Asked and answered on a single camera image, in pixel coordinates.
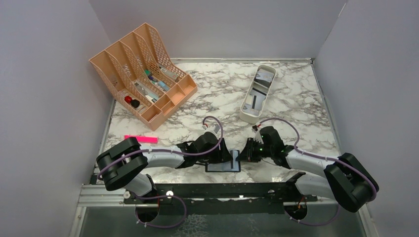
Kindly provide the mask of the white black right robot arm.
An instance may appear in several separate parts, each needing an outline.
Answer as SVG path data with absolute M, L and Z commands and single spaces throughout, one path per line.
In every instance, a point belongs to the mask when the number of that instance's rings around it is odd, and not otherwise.
M 271 158 L 278 166 L 300 170 L 304 174 L 285 187 L 286 197 L 297 201 L 304 195 L 335 200 L 350 212 L 357 212 L 376 198 L 379 185 L 358 159 L 351 153 L 338 157 L 298 151 L 286 145 L 272 126 L 259 129 L 248 138 L 238 159 L 259 162 Z

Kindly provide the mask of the black leather card holder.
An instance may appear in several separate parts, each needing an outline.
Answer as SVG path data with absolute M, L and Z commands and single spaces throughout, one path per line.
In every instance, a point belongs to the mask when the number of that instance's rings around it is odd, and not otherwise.
M 237 160 L 239 155 L 239 150 L 230 150 L 229 154 L 232 156 L 232 161 L 222 162 L 222 163 L 207 163 L 205 165 L 205 172 L 240 172 L 241 164 Z

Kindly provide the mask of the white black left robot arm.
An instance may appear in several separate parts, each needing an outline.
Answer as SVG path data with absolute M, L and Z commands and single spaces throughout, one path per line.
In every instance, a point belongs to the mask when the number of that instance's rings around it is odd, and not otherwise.
M 206 172 L 236 172 L 240 171 L 236 155 L 227 149 L 224 139 L 207 131 L 195 141 L 170 148 L 142 146 L 135 138 L 127 138 L 99 155 L 96 162 L 100 169 L 98 179 L 108 191 L 124 188 L 148 203 L 155 198 L 157 189 L 151 176 L 142 173 L 143 169 L 180 169 L 202 163 Z

